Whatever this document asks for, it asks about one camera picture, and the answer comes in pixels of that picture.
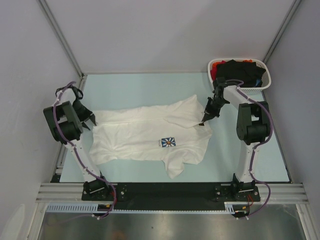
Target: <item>gray wall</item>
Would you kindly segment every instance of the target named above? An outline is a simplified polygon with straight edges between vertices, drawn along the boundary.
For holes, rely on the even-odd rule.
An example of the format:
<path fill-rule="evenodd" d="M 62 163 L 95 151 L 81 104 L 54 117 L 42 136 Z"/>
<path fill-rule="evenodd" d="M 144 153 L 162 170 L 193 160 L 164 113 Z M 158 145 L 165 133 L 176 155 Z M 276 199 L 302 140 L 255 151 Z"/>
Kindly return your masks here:
<path fill-rule="evenodd" d="M 320 223 L 320 1 L 302 2 L 267 63 L 266 93 L 289 170 Z"/>
<path fill-rule="evenodd" d="M 49 180 L 58 145 L 42 110 L 55 89 L 77 80 L 36 0 L 0 7 L 0 233 L 25 204 L 25 224 L 40 183 Z"/>
<path fill-rule="evenodd" d="M 293 0 L 48 0 L 84 73 L 262 60 Z"/>

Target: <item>black mounting bracket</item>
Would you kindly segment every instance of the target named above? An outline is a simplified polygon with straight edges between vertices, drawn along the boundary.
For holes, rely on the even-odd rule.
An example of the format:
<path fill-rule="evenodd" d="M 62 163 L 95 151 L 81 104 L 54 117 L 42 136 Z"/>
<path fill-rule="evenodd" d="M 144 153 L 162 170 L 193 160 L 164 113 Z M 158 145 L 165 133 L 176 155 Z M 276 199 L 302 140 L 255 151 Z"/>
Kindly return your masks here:
<path fill-rule="evenodd" d="M 128 193 L 127 193 L 127 185 L 126 184 L 121 184 L 117 186 L 116 188 L 116 200 L 118 202 L 125 202 L 129 199 Z"/>
<path fill-rule="evenodd" d="M 217 202 L 248 202 L 248 197 L 254 202 L 260 202 L 260 194 L 255 181 L 239 182 L 235 174 L 231 183 L 219 184 L 214 187 L 215 201 Z"/>
<path fill-rule="evenodd" d="M 85 182 L 83 184 L 82 201 L 107 201 L 110 198 L 110 187 L 101 180 Z"/>

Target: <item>white laundry basket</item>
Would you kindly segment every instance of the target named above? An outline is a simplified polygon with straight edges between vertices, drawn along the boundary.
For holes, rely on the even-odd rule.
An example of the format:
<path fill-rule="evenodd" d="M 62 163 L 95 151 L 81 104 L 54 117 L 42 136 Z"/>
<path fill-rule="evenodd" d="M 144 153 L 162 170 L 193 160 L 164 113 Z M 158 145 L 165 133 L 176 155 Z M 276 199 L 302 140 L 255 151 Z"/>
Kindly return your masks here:
<path fill-rule="evenodd" d="M 213 59 L 212 61 L 210 61 L 208 64 L 208 75 L 209 75 L 209 81 L 210 81 L 210 86 L 212 88 L 212 91 L 214 90 L 214 86 L 213 86 L 213 81 L 211 78 L 210 71 L 211 71 L 212 65 L 214 63 L 221 62 L 221 61 L 228 62 L 230 60 L 242 62 L 242 61 L 248 60 L 248 59 L 249 58 L 246 58 L 246 59 L 242 59 L 242 58 L 217 58 L 217 59 Z M 262 79 L 261 79 L 262 86 L 261 87 L 241 87 L 241 90 L 248 95 L 254 95 L 254 94 L 260 93 L 262 90 L 267 89 L 271 85 L 271 77 L 270 77 L 270 73 L 269 73 L 267 66 L 260 60 L 257 60 L 257 59 L 251 59 L 251 60 L 253 62 L 255 62 L 258 67 L 265 69 L 265 73 L 262 75 Z"/>

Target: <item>shirt logo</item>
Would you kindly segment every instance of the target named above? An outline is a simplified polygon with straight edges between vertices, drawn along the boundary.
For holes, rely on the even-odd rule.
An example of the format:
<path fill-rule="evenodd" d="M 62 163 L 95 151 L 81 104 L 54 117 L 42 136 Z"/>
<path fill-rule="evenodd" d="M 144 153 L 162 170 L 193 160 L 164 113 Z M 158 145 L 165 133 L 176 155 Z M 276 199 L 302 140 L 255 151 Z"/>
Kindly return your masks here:
<path fill-rule="evenodd" d="M 176 146 L 176 140 L 174 137 L 161 138 L 161 141 L 159 141 L 159 142 L 161 144 L 161 147 L 163 147 L 163 148 Z"/>

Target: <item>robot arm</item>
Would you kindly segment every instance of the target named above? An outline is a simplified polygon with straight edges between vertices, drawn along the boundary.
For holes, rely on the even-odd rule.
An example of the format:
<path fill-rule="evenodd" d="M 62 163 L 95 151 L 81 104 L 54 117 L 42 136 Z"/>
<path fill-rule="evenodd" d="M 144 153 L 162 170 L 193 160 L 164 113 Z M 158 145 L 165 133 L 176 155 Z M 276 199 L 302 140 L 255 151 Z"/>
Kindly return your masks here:
<path fill-rule="evenodd" d="M 72 84 L 57 89 L 55 94 L 57 98 L 53 106 L 43 110 L 52 136 L 70 150 L 82 171 L 84 180 L 82 200 L 104 200 L 110 193 L 110 187 L 101 181 L 104 177 L 82 143 L 83 128 L 89 129 L 85 122 L 91 120 L 96 125 L 95 115 L 82 105 L 80 100 L 83 98 L 83 93 Z"/>
<path fill-rule="evenodd" d="M 259 105 L 245 98 L 244 93 L 240 94 L 238 91 L 241 90 L 234 84 L 232 80 L 225 81 L 224 78 L 217 78 L 213 82 L 214 97 L 208 98 L 202 121 L 219 117 L 224 104 L 232 104 L 238 110 L 236 133 L 241 140 L 241 150 L 233 182 L 237 185 L 236 192 L 246 192 L 252 191 L 255 187 L 252 175 L 255 174 L 259 144 L 270 134 L 270 121 L 267 113 Z M 262 101 L 259 104 L 269 110 L 267 102 Z"/>

